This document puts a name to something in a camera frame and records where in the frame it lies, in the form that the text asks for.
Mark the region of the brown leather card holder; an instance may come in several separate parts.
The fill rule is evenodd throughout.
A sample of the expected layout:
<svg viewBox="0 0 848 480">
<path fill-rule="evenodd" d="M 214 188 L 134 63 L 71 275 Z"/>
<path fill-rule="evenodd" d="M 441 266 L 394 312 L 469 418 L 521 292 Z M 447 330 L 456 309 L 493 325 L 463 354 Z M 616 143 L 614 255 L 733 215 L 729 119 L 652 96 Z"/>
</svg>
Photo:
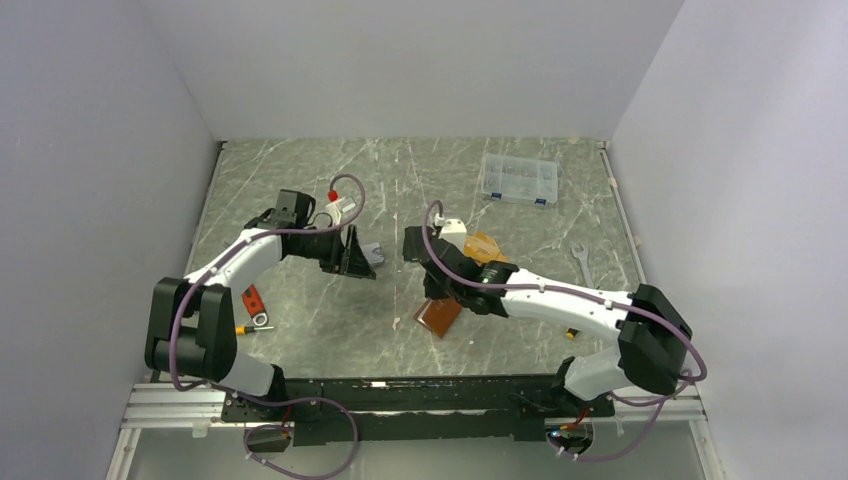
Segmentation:
<svg viewBox="0 0 848 480">
<path fill-rule="evenodd" d="M 426 300 L 413 319 L 433 335 L 442 338 L 460 315 L 463 307 L 454 299 Z"/>
</svg>

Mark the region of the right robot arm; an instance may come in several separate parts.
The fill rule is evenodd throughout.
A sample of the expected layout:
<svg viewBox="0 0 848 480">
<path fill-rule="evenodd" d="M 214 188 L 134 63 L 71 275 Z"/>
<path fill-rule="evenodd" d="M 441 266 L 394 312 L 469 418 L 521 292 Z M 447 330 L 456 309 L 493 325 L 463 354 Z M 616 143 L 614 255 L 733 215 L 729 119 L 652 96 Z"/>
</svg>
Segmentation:
<svg viewBox="0 0 848 480">
<path fill-rule="evenodd" d="M 670 396 L 684 380 L 692 330 L 652 285 L 633 292 L 591 290 L 507 262 L 480 264 L 423 226 L 405 229 L 403 255 L 425 269 L 431 300 L 449 298 L 477 315 L 547 321 L 606 341 L 603 350 L 561 365 L 550 392 L 564 415 L 627 386 Z"/>
</svg>

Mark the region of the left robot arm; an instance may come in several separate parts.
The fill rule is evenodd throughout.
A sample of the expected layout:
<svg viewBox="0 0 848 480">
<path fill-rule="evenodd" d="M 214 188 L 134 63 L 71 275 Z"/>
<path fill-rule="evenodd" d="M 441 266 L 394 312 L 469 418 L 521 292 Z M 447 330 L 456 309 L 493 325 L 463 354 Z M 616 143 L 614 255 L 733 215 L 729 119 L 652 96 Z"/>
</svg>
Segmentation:
<svg viewBox="0 0 848 480">
<path fill-rule="evenodd" d="M 245 394 L 258 417 L 279 417 L 288 402 L 283 370 L 239 350 L 235 302 L 262 273 L 290 256 L 315 260 L 328 274 L 376 277 L 355 227 L 310 227 L 315 205 L 312 196 L 283 189 L 275 206 L 251 219 L 209 264 L 184 278 L 161 279 L 152 294 L 146 365 Z"/>
</svg>

